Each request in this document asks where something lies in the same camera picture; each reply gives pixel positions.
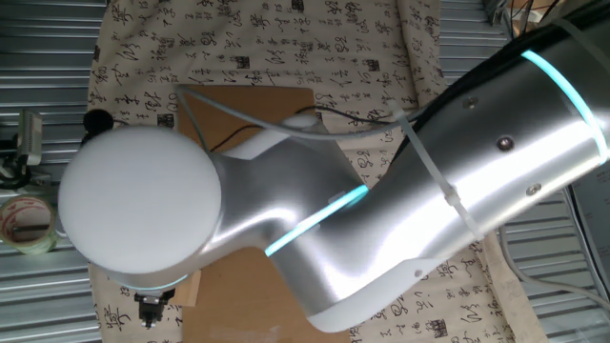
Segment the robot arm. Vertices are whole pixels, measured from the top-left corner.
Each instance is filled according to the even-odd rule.
[[[205,154],[171,131],[126,128],[93,139],[66,169],[64,228],[111,278],[150,296],[149,305],[189,273],[258,247],[314,326],[349,328],[606,162],[609,8],[595,3],[561,24],[567,29],[511,43],[417,121],[418,139],[474,227],[408,139],[368,191],[334,142],[264,131],[237,151]],[[308,117],[284,124],[320,130]],[[146,325],[157,315],[144,315]]]

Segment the screw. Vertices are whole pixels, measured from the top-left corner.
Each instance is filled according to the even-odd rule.
[[[537,192],[539,192],[541,189],[542,189],[542,185],[541,184],[535,184],[535,185],[532,185],[532,186],[528,187],[527,191],[525,191],[525,193],[527,195],[534,195]]]
[[[510,151],[515,147],[515,141],[511,137],[504,136],[498,140],[496,145],[502,151]]]
[[[471,110],[475,107],[477,102],[478,102],[477,98],[468,98],[468,99],[464,100],[463,107],[464,107],[464,109]]]

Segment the corrugated metal surface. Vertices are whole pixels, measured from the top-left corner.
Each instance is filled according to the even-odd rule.
[[[580,213],[580,224],[587,236],[593,260],[598,265],[601,280],[610,287],[610,212],[608,209],[608,194],[610,183],[608,164],[597,167],[572,185],[576,208]]]
[[[22,107],[42,112],[42,167],[55,181],[84,135],[82,115],[104,5],[104,0],[0,4],[0,139],[16,133]],[[442,0],[440,62],[450,84],[507,42],[504,27],[488,24],[480,0]],[[0,193],[0,202],[11,195]],[[567,209],[558,193],[513,221],[511,250],[536,277],[593,290],[595,278]],[[585,336],[607,341],[610,331],[596,321],[600,310],[589,300],[523,287],[553,343]],[[86,261],[70,241],[44,256],[25,256],[0,244],[0,318],[0,343],[100,340]],[[580,331],[592,323],[590,330]]]
[[[603,292],[570,206],[559,192],[507,224],[510,252],[530,276]],[[610,341],[608,313],[592,300],[522,286],[552,343]]]
[[[0,139],[16,133],[20,109],[40,111],[41,168],[54,181],[84,135],[93,48],[105,10],[104,0],[0,3]]]
[[[0,3],[0,139],[19,111],[44,115],[42,170],[58,181],[84,135],[87,86],[104,0]],[[0,203],[14,194],[0,193]],[[63,240],[27,256],[0,244],[0,342],[101,342],[87,261]]]

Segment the brown cardboard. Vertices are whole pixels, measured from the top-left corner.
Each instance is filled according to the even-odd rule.
[[[281,122],[297,110],[314,104],[314,92],[309,89],[246,86],[192,86],[191,88],[235,110],[273,123]],[[210,149],[238,129],[252,125],[252,123],[217,110],[188,94],[185,97]],[[194,126],[182,107],[178,108],[178,128],[180,133],[199,143]],[[260,129],[242,131],[218,151],[233,148],[258,131]]]
[[[272,122],[311,106],[311,90],[272,87],[193,87],[212,99]],[[187,95],[208,147],[249,125]],[[198,142],[183,109],[179,131]],[[218,151],[250,138],[258,129],[242,131]],[[244,249],[201,271],[195,307],[183,307],[183,339],[199,342],[348,343],[349,335],[322,333],[308,321],[264,252]]]
[[[199,294],[201,271],[194,272],[189,278],[175,288],[175,295],[170,299],[171,305],[195,306]]]

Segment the black cable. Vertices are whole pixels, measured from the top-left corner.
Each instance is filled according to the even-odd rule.
[[[387,122],[387,121],[383,121],[383,120],[358,118],[358,117],[356,117],[354,115],[351,115],[351,114],[348,114],[346,112],[342,112],[342,111],[339,111],[339,110],[327,108],[325,106],[307,106],[307,107],[304,107],[304,108],[298,110],[295,114],[303,113],[304,111],[308,111],[308,110],[330,111],[330,112],[332,112],[334,114],[342,115],[342,116],[344,116],[346,118],[350,118],[350,119],[352,119],[354,121],[361,122],[361,123],[379,124],[379,125],[392,124],[391,122]]]
[[[532,6],[534,6],[534,0],[529,0],[525,6],[525,13],[521,16],[524,19],[521,20],[521,29],[519,30],[518,35],[522,35],[527,32],[527,24],[530,22],[530,12],[532,11]]]
[[[532,10],[542,10],[542,9],[546,9],[546,8],[549,8],[549,7],[551,7],[551,5],[540,6],[539,8],[534,8]]]
[[[222,147],[223,145],[227,144],[227,142],[229,142],[233,137],[235,137],[238,133],[247,130],[247,129],[262,129],[262,127],[260,127],[259,125],[246,125],[245,127],[241,127],[239,129],[237,129],[235,132],[231,133],[229,135],[229,137],[225,138],[222,142],[218,143],[215,147],[210,149],[210,152],[214,152],[216,151],[218,148]]]
[[[521,7],[518,9],[517,13],[515,13],[515,15],[511,15],[511,18],[515,18],[516,16],[519,15],[519,13],[521,13],[521,11],[525,8],[525,5],[527,5],[527,1],[523,3],[523,5],[521,5]]]
[[[544,20],[544,18],[546,18],[546,16],[549,15],[551,10],[553,10],[558,3],[559,3],[559,0],[553,1],[553,3],[551,3],[551,6],[549,6],[548,10],[546,10],[546,12],[542,15],[542,18],[540,18],[540,21]]]

